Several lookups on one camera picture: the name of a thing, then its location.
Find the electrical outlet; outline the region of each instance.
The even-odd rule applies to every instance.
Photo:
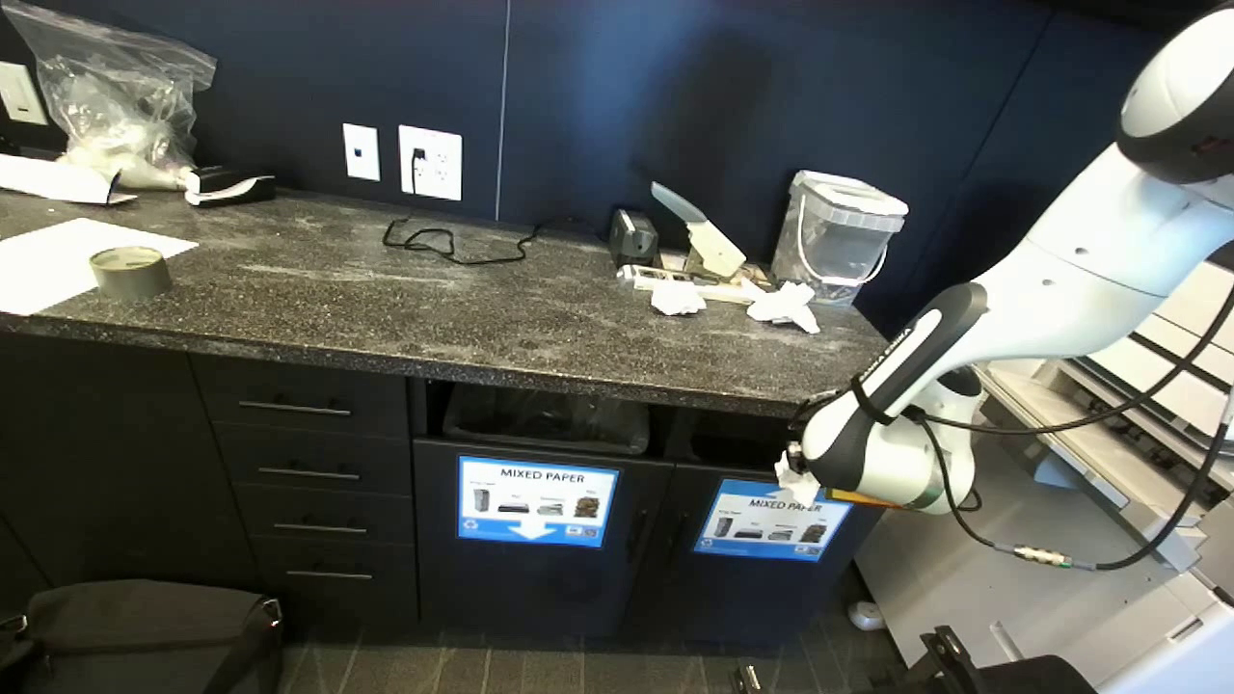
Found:
[[[462,134],[396,127],[401,191],[462,199]]]
[[[31,69],[20,60],[0,60],[0,100],[7,118],[48,127]]]
[[[347,165],[347,178],[382,181],[377,127],[343,123],[343,165]]]

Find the black bag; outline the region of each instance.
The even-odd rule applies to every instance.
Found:
[[[80,580],[0,620],[0,694],[275,694],[280,606],[178,580]]]

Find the label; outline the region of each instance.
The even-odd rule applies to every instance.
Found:
[[[616,471],[460,453],[460,540],[604,547]]]
[[[20,60],[0,60],[0,105],[7,118],[48,127],[31,69]]]
[[[755,564],[816,564],[854,504],[793,504],[777,481],[727,479],[701,525],[696,553]]]

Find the kitchen counter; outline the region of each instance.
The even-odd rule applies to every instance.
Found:
[[[396,211],[373,202],[280,195],[201,211],[147,191],[103,211],[0,191],[0,240],[77,217],[201,246],[170,262],[162,296],[86,294],[0,316],[0,331],[768,416],[846,385],[883,348],[859,312],[829,303],[816,335],[755,325],[736,303],[666,318],[615,280],[604,246],[567,240],[536,240],[513,265],[390,251],[382,229]],[[462,253],[508,253],[517,240],[448,227]]]

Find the crumpled paper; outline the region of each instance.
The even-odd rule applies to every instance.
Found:
[[[655,303],[655,312],[664,312],[664,316],[696,316],[696,312],[706,309],[700,286],[692,286],[692,280],[658,280],[658,286],[653,287],[653,303]]]
[[[816,495],[816,479],[806,471],[806,475],[798,475],[791,463],[788,463],[788,453],[780,453],[780,463],[777,463],[777,479],[780,479],[780,495],[788,495],[788,501],[793,501],[793,504],[814,504],[814,495]]]
[[[764,325],[793,325],[793,328],[816,335],[816,316],[814,316],[809,300],[814,300],[809,286],[782,280],[777,294],[764,294],[748,309],[748,316],[764,318]]]

